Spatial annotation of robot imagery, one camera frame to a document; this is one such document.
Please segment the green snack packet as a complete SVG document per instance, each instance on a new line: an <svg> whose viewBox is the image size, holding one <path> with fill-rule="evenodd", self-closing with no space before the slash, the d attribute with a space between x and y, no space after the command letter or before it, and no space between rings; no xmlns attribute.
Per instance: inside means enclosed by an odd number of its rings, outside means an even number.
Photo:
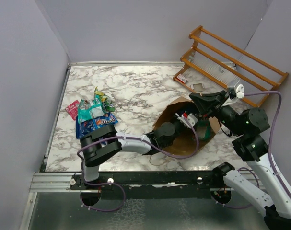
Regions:
<svg viewBox="0 0 291 230"><path fill-rule="evenodd" d="M211 126L209 120L200 120L196 126L196 133L199 140L207 140L211 137Z"/></svg>

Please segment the brown paper bag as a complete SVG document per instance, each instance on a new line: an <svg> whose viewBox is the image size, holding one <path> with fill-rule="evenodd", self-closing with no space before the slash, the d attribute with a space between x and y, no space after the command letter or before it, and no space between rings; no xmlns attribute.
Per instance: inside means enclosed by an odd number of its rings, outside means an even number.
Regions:
<svg viewBox="0 0 291 230"><path fill-rule="evenodd" d="M176 98L158 115L152 125L151 138L158 145L158 148L163 151L170 153L172 156L185 158L199 153L216 136L220 127L218 119L214 117L204 119L210 122L211 137L204 141L199 140L196 133L197 125L188 128L177 119L175 114L181 108L198 111L190 99L183 96Z"/></svg>

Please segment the yellow green candy packet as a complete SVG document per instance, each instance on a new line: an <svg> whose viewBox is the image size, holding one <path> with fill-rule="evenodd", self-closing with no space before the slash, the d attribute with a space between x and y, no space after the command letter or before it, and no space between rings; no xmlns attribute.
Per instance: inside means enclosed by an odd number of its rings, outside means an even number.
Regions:
<svg viewBox="0 0 291 230"><path fill-rule="evenodd" d="M94 90L94 96L95 96L95 98L99 98L99 100L101 102L102 110L105 113L114 112L115 111L113 102L110 99L110 97L107 96L106 94L104 94L102 91L99 91L98 87L96 87L95 90Z"/></svg>

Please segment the blue M&Ms candy packet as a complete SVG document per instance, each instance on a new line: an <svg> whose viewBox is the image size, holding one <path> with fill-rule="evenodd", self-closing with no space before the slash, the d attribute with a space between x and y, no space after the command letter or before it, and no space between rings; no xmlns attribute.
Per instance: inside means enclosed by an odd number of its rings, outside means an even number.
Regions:
<svg viewBox="0 0 291 230"><path fill-rule="evenodd" d="M104 114L101 117L95 118L94 122L97 128L102 128L108 124L114 125L118 123L118 120L111 112L109 112L109 113Z"/></svg>

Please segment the teal white snack packet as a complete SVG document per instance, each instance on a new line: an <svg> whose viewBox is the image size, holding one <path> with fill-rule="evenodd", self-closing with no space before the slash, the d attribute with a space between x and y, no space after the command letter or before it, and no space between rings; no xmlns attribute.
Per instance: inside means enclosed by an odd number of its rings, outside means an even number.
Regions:
<svg viewBox="0 0 291 230"><path fill-rule="evenodd" d="M99 98L94 98L92 100L81 99L78 106L79 123L101 117L104 114L102 102Z"/></svg>

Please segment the blue Burts chips bag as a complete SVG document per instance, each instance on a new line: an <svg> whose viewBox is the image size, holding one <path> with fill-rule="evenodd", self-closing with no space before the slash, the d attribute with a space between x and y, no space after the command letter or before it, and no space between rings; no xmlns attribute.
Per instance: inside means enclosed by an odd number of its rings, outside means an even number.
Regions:
<svg viewBox="0 0 291 230"><path fill-rule="evenodd" d="M92 120L84 121L82 123L79 123L79 121L76 120L76 139L82 138L83 136L92 132L92 130L93 130Z"/></svg>

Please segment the red snack packet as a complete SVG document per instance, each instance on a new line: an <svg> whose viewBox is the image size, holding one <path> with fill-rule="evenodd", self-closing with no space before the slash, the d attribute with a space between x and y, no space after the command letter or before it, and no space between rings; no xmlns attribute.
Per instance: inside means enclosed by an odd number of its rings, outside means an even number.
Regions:
<svg viewBox="0 0 291 230"><path fill-rule="evenodd" d="M75 100L70 105L65 108L65 111L71 116L71 118L75 121L78 117L78 107L80 102Z"/></svg>

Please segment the blue salt vinegar chips bag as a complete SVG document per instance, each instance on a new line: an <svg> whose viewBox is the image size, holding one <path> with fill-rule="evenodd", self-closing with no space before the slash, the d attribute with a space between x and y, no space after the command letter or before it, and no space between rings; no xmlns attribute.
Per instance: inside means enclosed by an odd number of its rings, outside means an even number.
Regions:
<svg viewBox="0 0 291 230"><path fill-rule="evenodd" d="M86 135L98 129L95 119L83 122L81 127L82 127L81 133L83 135Z"/></svg>

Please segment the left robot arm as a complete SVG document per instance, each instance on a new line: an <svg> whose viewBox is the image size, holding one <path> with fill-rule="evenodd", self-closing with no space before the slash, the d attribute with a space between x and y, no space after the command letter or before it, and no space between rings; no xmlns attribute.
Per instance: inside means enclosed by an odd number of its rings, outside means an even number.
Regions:
<svg viewBox="0 0 291 230"><path fill-rule="evenodd" d="M177 110L171 121L163 122L156 130L142 136L120 134L113 124L108 124L83 136L80 139L81 150L78 151L78 156L82 159L82 185L87 189L95 188L99 178L100 165L121 151L140 155L154 155L161 152L176 159L185 159L195 155L199 148L195 128L199 118L199 111L188 106ZM187 130L191 130L195 136L196 147L192 153L188 156L181 156L178 153L169 153L164 150Z"/></svg>

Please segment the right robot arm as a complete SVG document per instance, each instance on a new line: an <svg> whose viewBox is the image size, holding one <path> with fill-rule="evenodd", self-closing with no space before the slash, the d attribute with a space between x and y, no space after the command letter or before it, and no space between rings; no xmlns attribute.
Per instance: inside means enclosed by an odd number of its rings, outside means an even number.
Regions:
<svg viewBox="0 0 291 230"><path fill-rule="evenodd" d="M228 99L248 96L243 90L237 92L220 91L211 94L191 93L201 118L215 117L222 122L237 138L232 141L237 155L259 177L265 191L243 179L230 164L223 163L215 168L212 175L216 187L225 185L236 190L263 216L271 230L291 230L291 186L279 170L271 153L272 142L265 142L261 133L274 124L268 123L265 110L252 108L241 114L224 103Z"/></svg>

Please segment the open small cardboard box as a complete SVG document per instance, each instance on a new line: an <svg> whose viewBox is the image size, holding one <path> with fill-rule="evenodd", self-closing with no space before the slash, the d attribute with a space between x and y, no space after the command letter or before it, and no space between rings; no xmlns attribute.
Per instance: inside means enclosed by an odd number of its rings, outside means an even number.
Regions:
<svg viewBox="0 0 291 230"><path fill-rule="evenodd" d="M203 92L205 90L203 83L193 83L190 85L190 88L193 92Z"/></svg>

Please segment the small red white box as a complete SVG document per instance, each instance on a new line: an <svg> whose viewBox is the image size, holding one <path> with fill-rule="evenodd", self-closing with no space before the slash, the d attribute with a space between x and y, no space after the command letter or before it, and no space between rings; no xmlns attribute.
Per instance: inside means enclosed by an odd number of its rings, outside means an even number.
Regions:
<svg viewBox="0 0 291 230"><path fill-rule="evenodd" d="M186 84L188 82L188 79L184 77L182 74L178 74L175 78L178 79L183 84Z"/></svg>

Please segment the wooden two-tier rack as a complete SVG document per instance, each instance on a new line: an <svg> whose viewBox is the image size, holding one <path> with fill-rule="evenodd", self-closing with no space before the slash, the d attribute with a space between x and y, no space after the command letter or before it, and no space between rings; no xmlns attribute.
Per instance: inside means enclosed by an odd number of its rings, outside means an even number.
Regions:
<svg viewBox="0 0 291 230"><path fill-rule="evenodd" d="M201 25L189 34L189 39L193 44L181 56L184 65L173 80L191 92L190 85L198 82L193 73L208 78L224 89L232 80L239 80L245 92L277 90L289 75ZM186 77L188 82L183 84L176 79L178 74Z"/></svg>

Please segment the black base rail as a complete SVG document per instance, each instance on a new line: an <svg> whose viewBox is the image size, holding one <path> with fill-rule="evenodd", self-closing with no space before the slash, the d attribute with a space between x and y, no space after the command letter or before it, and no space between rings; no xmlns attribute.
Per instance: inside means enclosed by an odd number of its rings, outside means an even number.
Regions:
<svg viewBox="0 0 291 230"><path fill-rule="evenodd" d="M85 182L79 173L72 176L70 189L104 199L210 198L211 192L226 187L222 166L205 171L100 172L98 179Z"/></svg>

